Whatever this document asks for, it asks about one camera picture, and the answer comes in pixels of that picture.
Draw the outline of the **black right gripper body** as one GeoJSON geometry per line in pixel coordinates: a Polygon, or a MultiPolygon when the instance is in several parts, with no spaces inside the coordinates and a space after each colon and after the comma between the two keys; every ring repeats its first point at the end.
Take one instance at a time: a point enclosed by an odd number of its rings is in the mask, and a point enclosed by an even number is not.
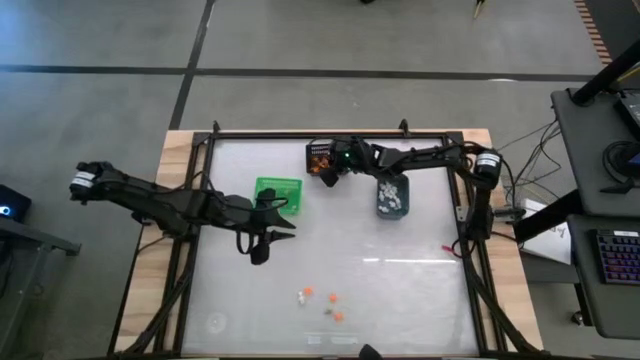
{"type": "Polygon", "coordinates": [[[371,148],[362,138],[336,138],[329,144],[328,166],[320,170],[319,176],[327,187],[334,187],[339,177],[348,172],[368,174],[371,158],[371,148]]]}

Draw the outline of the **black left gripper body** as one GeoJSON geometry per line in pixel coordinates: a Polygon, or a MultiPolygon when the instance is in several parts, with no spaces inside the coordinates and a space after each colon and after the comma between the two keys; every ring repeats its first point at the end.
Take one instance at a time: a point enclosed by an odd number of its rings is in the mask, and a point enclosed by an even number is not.
{"type": "Polygon", "coordinates": [[[253,246],[250,258],[253,265],[262,265],[270,256],[270,239],[267,228],[274,214],[273,202],[276,192],[272,188],[260,191],[256,197],[256,205],[252,214],[252,223],[256,227],[257,243],[253,246]]]}

